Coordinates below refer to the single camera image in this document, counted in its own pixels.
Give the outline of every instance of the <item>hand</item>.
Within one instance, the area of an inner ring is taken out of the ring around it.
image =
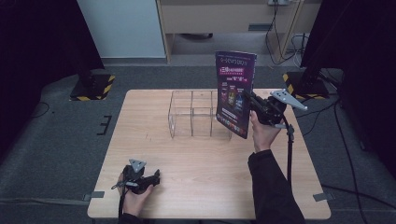
[[[250,111],[250,122],[253,125],[253,141],[256,152],[271,149],[271,144],[276,139],[280,129],[261,124],[254,110]]]
[[[119,176],[119,181],[123,180],[123,174],[121,173]],[[123,213],[128,213],[134,215],[136,217],[139,216],[140,212],[143,209],[146,199],[153,191],[154,186],[150,185],[146,189],[146,191],[142,194],[135,194],[128,190],[125,194],[124,204],[122,206]],[[118,188],[120,195],[122,194],[122,188]]]

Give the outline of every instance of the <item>hazard-striped base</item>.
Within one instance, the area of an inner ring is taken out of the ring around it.
[[[295,91],[294,85],[292,81],[290,80],[290,77],[288,74],[283,75],[283,80],[285,81],[286,87],[290,95],[297,99],[328,99],[329,94],[327,93],[327,90],[325,90],[324,93],[299,93]]]
[[[71,101],[104,100],[111,89],[115,79],[112,75],[95,75],[95,90],[86,90],[81,83],[78,83],[70,94]]]

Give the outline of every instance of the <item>black sleeve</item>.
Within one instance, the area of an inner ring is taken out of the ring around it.
[[[119,224],[141,224],[141,223],[142,221],[138,217],[128,213],[122,214],[122,216],[119,219]]]
[[[253,198],[258,223],[305,223],[291,187],[270,149],[248,158],[253,181]]]

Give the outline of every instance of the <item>yellow and black hazard tape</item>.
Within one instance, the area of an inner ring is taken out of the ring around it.
[[[297,94],[294,92],[293,85],[290,82],[289,75],[283,74],[283,80],[286,84],[286,89],[290,95],[294,96],[297,99],[327,99],[329,96],[327,94]]]
[[[90,101],[90,100],[104,100],[106,99],[108,92],[111,89],[111,85],[113,85],[115,76],[109,76],[107,84],[105,88],[103,89],[103,93],[100,95],[80,95],[76,97],[70,97],[71,101]]]

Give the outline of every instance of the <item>person's left hand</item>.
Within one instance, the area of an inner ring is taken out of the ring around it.
[[[123,180],[123,174],[121,173],[119,176],[119,181]],[[140,212],[143,209],[143,206],[145,204],[146,199],[150,195],[150,193],[153,191],[154,186],[150,185],[146,189],[146,191],[142,194],[135,194],[128,190],[128,192],[125,194],[125,199],[124,199],[124,204],[122,206],[122,211],[123,213],[128,213],[131,215],[134,215],[136,217],[139,216]],[[120,195],[122,194],[122,188],[118,187]]]

